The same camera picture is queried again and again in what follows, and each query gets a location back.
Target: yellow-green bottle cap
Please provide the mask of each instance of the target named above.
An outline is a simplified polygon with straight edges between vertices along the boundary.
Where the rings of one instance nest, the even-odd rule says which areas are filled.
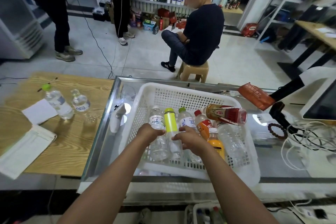
[[[43,89],[44,91],[49,91],[49,90],[51,89],[51,85],[50,85],[50,84],[43,84],[43,85],[42,85],[42,89]]]
[[[173,108],[166,108],[166,109],[165,109],[165,112],[173,112],[173,111],[174,111]]]
[[[186,111],[186,108],[185,107],[181,107],[178,112],[181,113],[181,112],[185,112]]]

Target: right hand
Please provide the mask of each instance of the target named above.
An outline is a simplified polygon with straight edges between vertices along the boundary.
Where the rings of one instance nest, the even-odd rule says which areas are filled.
[[[192,153],[197,156],[202,155],[205,151],[206,146],[210,145],[208,142],[201,137],[196,131],[188,126],[180,127],[180,131],[185,131],[183,133],[178,133],[175,135],[172,140],[181,140],[183,150],[189,149]]]

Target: beige stool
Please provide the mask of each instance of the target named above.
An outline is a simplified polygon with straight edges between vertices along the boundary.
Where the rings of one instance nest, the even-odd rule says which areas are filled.
[[[209,71],[208,61],[206,61],[201,66],[191,66],[182,62],[181,67],[177,73],[177,78],[180,78],[181,73],[183,73],[180,80],[186,82],[188,81],[190,74],[195,74],[196,75],[195,79],[197,81],[201,79],[201,82],[205,82],[205,80],[207,79],[208,71]]]

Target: red bottle cap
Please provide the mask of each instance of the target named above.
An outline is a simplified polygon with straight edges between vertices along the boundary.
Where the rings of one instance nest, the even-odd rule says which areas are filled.
[[[194,112],[194,114],[195,114],[195,116],[197,116],[197,115],[202,114],[202,112],[200,110],[197,110],[197,111]]]

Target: notebook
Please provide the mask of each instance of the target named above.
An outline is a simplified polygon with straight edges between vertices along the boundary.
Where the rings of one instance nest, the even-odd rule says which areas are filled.
[[[49,130],[33,124],[15,145],[0,156],[0,173],[11,179],[18,178],[56,137]]]

